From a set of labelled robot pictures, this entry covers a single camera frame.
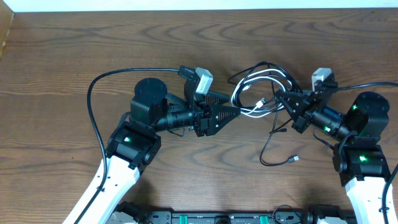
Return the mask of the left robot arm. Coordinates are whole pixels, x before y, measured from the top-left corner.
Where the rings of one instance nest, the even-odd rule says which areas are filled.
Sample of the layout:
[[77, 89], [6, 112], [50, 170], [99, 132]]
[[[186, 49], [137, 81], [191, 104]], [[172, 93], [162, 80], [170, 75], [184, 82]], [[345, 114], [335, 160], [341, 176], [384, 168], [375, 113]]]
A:
[[212, 136], [240, 115], [239, 108], [227, 106], [228, 95], [210, 90], [208, 70], [181, 66], [174, 71], [186, 80], [183, 98], [169, 93], [158, 78], [136, 84], [130, 110], [108, 142], [99, 142], [101, 163], [65, 223], [106, 223], [158, 153], [159, 132], [188, 128], [198, 137]]

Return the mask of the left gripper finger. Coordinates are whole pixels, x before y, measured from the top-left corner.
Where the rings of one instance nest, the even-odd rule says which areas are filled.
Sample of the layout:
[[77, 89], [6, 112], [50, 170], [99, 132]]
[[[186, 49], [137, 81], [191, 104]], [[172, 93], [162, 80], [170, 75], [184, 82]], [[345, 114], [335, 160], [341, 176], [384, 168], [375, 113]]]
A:
[[229, 101], [229, 95], [209, 90], [205, 95], [199, 95], [199, 105], [223, 105]]
[[236, 107], [210, 105], [210, 136], [215, 135], [240, 114], [241, 110]]

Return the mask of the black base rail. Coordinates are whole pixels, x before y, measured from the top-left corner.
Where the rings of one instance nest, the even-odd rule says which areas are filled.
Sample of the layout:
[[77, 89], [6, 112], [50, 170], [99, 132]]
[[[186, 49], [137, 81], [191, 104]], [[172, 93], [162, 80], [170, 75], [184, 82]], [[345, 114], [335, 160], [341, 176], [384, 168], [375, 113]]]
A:
[[107, 221], [122, 224], [356, 224], [352, 212], [337, 206], [312, 205], [307, 210], [297, 210], [280, 205], [269, 212], [182, 212], [172, 209], [146, 210], [133, 203], [118, 205]]

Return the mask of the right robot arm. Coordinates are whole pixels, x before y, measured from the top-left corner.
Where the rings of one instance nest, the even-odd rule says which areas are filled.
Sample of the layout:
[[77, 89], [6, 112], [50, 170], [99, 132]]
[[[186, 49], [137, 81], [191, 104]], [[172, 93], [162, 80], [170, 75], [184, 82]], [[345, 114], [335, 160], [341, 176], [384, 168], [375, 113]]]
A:
[[312, 91], [279, 90], [275, 93], [292, 118], [292, 128], [303, 133], [314, 126], [337, 143], [332, 147], [334, 169], [346, 190], [357, 223], [397, 223], [390, 170], [378, 142], [389, 122], [389, 102], [380, 94], [360, 93], [347, 113], [328, 106], [342, 88], [334, 74], [314, 75]]

